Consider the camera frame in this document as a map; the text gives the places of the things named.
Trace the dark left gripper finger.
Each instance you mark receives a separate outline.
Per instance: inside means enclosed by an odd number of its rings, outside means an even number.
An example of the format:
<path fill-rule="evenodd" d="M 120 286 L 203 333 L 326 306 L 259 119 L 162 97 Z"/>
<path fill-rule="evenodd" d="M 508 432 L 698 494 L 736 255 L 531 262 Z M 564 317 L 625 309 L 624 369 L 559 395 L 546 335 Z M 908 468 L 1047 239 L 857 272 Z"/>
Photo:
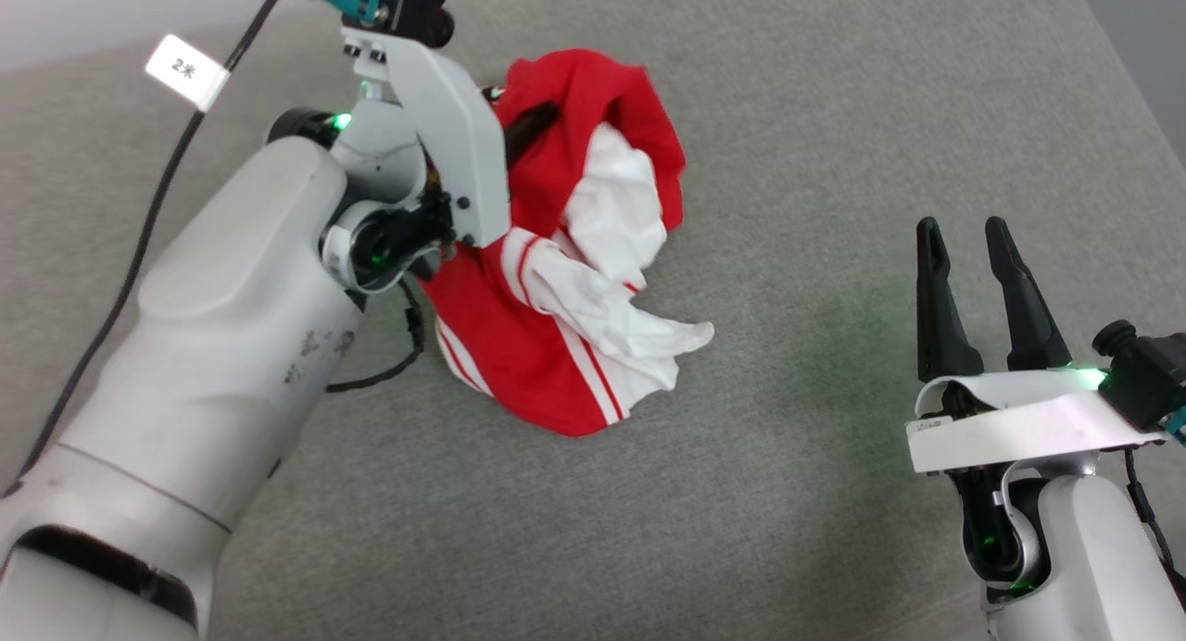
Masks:
<path fill-rule="evenodd" d="M 525 153 L 549 131 L 560 114 L 555 102 L 542 102 L 518 115 L 504 129 L 506 170 L 511 171 Z"/>

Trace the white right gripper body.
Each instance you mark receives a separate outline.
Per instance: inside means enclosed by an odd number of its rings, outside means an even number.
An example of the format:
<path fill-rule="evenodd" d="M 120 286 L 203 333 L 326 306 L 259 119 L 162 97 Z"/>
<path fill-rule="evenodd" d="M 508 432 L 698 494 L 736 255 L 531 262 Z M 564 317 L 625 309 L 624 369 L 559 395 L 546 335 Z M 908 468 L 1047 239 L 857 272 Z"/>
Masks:
<path fill-rule="evenodd" d="M 940 376 L 916 396 L 905 426 L 916 472 L 1045 459 L 1168 440 L 1140 433 L 1098 392 L 1099 370 Z"/>

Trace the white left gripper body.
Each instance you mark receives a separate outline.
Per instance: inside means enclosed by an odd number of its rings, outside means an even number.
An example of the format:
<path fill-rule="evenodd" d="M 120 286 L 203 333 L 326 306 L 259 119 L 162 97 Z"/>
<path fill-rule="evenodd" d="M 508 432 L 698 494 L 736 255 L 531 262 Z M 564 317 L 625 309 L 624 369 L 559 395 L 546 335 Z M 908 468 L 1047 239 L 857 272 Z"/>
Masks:
<path fill-rule="evenodd" d="M 471 75 L 448 56 L 419 42 L 351 28 L 345 44 L 361 47 L 353 70 L 384 82 L 416 131 L 452 197 L 457 237 L 486 248 L 510 228 L 504 131 Z"/>

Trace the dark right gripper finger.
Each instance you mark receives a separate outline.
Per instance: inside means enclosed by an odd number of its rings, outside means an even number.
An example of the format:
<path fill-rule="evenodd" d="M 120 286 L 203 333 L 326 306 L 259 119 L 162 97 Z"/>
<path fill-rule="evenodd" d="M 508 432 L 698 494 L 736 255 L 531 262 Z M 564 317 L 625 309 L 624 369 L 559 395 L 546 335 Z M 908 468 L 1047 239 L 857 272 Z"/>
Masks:
<path fill-rule="evenodd" d="M 1070 350 L 1005 218 L 987 218 L 984 235 L 991 274 L 1003 288 L 1010 338 L 1005 366 L 1009 372 L 1058 370 L 1070 366 Z"/>
<path fill-rule="evenodd" d="M 916 224 L 916 375 L 922 383 L 984 372 L 981 354 L 967 342 L 950 286 L 952 262 L 936 218 Z"/>

